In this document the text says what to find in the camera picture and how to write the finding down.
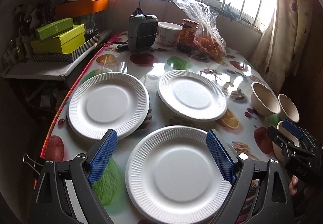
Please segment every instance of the screw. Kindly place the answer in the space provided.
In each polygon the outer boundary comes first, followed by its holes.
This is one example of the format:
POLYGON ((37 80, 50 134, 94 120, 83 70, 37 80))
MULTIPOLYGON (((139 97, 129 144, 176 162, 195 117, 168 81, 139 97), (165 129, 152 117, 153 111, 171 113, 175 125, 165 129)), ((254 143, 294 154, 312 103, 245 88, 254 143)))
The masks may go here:
POLYGON ((84 153, 80 153, 76 157, 78 157, 80 159, 85 159, 85 154, 84 153))
POLYGON ((241 158, 242 160, 246 160, 246 159, 248 159, 248 155, 245 153, 241 153, 241 154, 239 154, 239 158, 241 158))
POLYGON ((271 159, 270 159, 270 162, 271 162, 271 163, 273 163, 273 164, 275 164, 275 165, 277 165, 277 164, 278 164, 278 160, 277 160, 277 159, 275 159, 275 158, 271 158, 271 159))
POLYGON ((46 164, 48 164, 48 165, 50 165, 50 164, 52 164, 54 161, 53 161, 53 159, 52 158, 48 158, 47 160, 46 160, 46 164))

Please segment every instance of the curtain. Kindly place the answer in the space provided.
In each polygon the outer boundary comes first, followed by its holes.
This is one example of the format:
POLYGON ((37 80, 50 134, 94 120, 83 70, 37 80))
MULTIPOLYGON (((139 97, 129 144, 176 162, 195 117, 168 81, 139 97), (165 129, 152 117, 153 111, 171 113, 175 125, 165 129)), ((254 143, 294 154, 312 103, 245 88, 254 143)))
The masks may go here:
POLYGON ((285 77, 295 75, 312 19, 312 0, 277 0, 250 63, 278 94, 285 77))

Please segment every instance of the red tablecloth edge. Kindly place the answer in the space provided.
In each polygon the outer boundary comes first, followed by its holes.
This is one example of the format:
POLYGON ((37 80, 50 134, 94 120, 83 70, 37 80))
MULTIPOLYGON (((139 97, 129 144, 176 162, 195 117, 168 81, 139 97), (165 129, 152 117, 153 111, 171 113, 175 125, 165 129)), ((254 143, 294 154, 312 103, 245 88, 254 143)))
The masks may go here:
MULTIPOLYGON (((119 36, 119 33, 115 34, 110 40, 109 42, 113 42, 116 40, 116 38, 119 36)), ((71 93, 73 92, 73 90, 75 89, 76 85, 79 83, 79 81, 81 80, 81 78, 83 77, 83 75, 88 71, 89 67, 92 65, 93 61, 97 58, 97 56, 99 54, 101 54, 102 51, 104 51, 104 49, 109 46, 109 42, 107 42, 96 54, 95 56, 91 59, 91 61, 86 65, 86 67, 84 68, 84 70, 82 71, 81 75, 77 78, 77 80, 75 81, 75 83, 73 84, 73 86, 71 87, 71 89, 69 90, 69 92, 67 93, 66 97, 64 98, 64 101, 63 103, 61 104, 61 106, 59 107, 54 119, 53 119, 53 122, 48 130, 48 133, 47 133, 47 136, 46 136, 46 139, 45 139, 45 142, 43 144, 43 148, 42 148, 42 151, 40 153, 40 157, 41 158, 44 158, 45 156, 45 152, 46 152, 46 148, 47 148, 47 145, 48 145, 48 141, 49 141, 49 138, 50 136, 52 135, 52 132, 53 132, 53 129, 54 129, 54 126, 56 124, 56 121, 60 115, 60 113, 62 112, 62 109, 66 103, 66 101, 68 100, 68 98, 70 97, 71 93)))

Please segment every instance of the plate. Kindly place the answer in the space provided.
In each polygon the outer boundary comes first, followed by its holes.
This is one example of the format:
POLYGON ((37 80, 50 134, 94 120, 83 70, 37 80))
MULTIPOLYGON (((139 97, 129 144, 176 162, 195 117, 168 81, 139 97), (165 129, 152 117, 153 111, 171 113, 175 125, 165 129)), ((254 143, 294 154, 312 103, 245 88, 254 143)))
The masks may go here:
POLYGON ((141 125, 148 108, 148 92, 140 80, 125 73, 103 73, 75 91, 68 120, 73 130, 85 139, 100 141, 112 128, 120 140, 141 125))
POLYGON ((204 221, 231 188, 206 146, 206 132, 188 126, 146 136, 130 154, 125 178, 135 207, 156 223, 204 221))
POLYGON ((215 121, 227 110, 225 95, 216 84, 186 70, 166 72, 159 80, 158 94, 172 111, 195 121, 215 121))

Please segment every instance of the plastic bag of oranges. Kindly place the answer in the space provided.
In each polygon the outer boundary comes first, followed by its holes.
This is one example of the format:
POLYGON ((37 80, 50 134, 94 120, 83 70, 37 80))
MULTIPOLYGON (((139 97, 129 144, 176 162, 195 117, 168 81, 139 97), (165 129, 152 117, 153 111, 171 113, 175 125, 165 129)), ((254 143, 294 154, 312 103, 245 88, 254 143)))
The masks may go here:
POLYGON ((196 50, 201 54, 209 54, 212 58, 224 57, 226 43, 215 26, 216 18, 219 14, 206 4, 195 0, 173 0, 173 2, 191 20, 199 23, 198 31, 194 38, 196 50))

